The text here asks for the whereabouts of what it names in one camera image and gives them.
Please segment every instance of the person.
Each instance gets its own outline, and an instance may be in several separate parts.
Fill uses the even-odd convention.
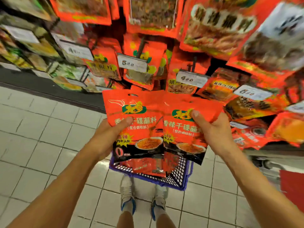
[[[277,191],[240,151],[231,135],[228,117],[221,113],[212,124],[193,110],[192,118],[201,127],[207,143],[220,156],[235,177],[262,228],[300,228],[304,215],[281,192]],[[47,187],[8,228],[65,228],[69,225],[74,208],[94,165],[107,157],[118,134],[133,122],[124,119],[114,127],[103,120],[96,133],[74,157],[64,171]],[[118,228],[133,228],[136,210],[132,179],[124,176],[121,181],[122,214]],[[157,228],[174,228],[165,212],[167,188],[156,187],[151,214]]]

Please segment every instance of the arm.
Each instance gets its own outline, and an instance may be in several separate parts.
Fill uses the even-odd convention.
[[[7,228],[67,227],[93,167],[110,154],[118,134],[132,121],[132,118],[127,118],[111,127],[106,119],[103,120],[91,140],[57,179]]]
[[[268,182],[234,143],[227,115],[221,113],[212,124],[198,111],[193,111],[192,117],[211,149],[231,170],[262,228],[303,227],[304,214]]]

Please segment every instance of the person's left hand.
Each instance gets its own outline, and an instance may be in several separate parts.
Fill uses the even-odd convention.
[[[127,117],[115,126],[110,126],[107,119],[103,119],[90,141],[84,146],[83,150],[96,155],[99,160],[106,158],[113,148],[113,143],[119,133],[131,125],[132,117]]]

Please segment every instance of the tile floor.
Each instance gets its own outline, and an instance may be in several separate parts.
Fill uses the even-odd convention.
[[[5,228],[69,164],[104,114],[0,87],[0,228]],[[69,228],[116,226],[122,174],[97,163]],[[154,185],[135,179],[135,228],[150,217]],[[177,228],[256,228],[256,219],[226,164],[208,149],[185,192],[171,189],[167,213]]]

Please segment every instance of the bowl image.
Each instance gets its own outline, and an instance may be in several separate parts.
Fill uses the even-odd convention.
[[[144,138],[135,143],[137,149],[153,150],[164,142],[162,137]]]
[[[203,146],[189,144],[189,143],[178,143],[177,148],[187,153],[204,153],[206,152],[206,148]]]

